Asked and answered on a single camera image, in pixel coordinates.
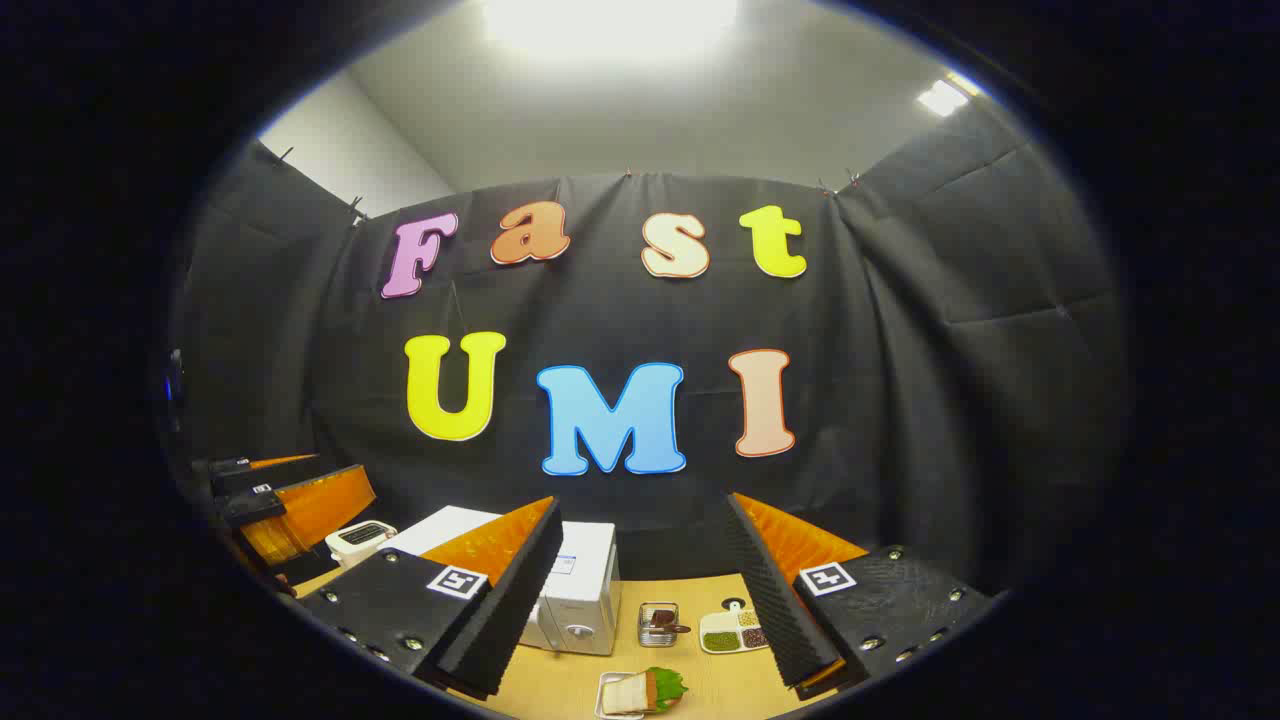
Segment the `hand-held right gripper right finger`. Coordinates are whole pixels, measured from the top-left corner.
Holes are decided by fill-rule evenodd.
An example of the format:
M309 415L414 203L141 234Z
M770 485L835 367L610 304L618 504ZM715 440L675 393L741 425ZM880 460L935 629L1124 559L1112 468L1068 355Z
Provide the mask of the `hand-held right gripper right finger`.
M800 700L909 667L995 602L914 550L864 550L746 495L726 497L724 544Z

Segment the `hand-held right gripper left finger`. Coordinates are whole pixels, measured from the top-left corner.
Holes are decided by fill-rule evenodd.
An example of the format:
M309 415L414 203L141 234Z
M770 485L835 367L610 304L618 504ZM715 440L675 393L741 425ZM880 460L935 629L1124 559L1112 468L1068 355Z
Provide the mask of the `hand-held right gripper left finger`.
M556 561L559 505L540 498L425 552L383 546L300 606L374 661L486 700Z

